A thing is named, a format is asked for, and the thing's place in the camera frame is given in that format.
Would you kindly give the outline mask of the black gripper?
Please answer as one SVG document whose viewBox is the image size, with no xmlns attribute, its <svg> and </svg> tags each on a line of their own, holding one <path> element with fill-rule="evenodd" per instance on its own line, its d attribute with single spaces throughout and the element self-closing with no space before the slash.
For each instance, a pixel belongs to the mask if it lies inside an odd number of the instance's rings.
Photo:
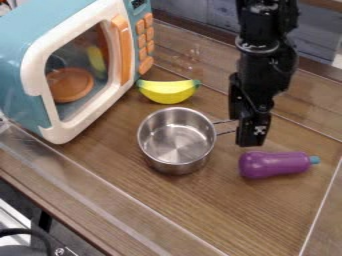
<svg viewBox="0 0 342 256">
<path fill-rule="evenodd" d="M 228 113 L 231 120 L 239 120 L 235 143 L 240 147 L 263 145 L 271 125 L 267 112 L 273 107 L 273 97 L 284 90 L 285 77 L 277 72 L 229 75 Z"/>
</svg>

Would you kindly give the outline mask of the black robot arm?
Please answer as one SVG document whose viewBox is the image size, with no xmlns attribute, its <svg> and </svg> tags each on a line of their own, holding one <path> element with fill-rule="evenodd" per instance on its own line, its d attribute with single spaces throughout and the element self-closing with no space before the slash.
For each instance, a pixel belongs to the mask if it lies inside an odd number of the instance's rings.
<svg viewBox="0 0 342 256">
<path fill-rule="evenodd" d="M 288 33 L 297 27 L 296 0 L 235 0 L 240 52 L 229 75 L 228 113 L 237 122 L 235 143 L 261 146 L 271 126 L 273 97 L 287 90 L 297 67 Z"/>
</svg>

